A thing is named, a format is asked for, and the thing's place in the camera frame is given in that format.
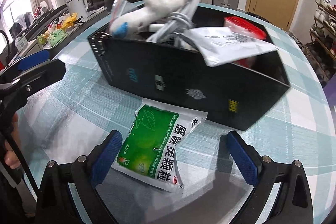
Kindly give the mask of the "person's hand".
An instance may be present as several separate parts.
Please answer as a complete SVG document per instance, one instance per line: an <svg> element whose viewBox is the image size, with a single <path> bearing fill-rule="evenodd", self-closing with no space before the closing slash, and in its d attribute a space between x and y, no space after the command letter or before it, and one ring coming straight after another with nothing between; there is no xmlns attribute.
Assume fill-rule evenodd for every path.
<svg viewBox="0 0 336 224"><path fill-rule="evenodd" d="M21 147L21 140L20 140L20 137L19 137L18 114L17 113L14 114L11 123L13 125L13 131L11 133L11 136L12 136L13 140L15 141L15 143L17 144L17 146L20 148ZM21 163L20 163L17 155L13 151L11 145L8 143L8 141L5 141L5 147L6 147L6 150L7 150L7 152L5 154L5 157L4 157L6 165L8 165L11 169L17 169L18 167L21 166Z"/></svg>

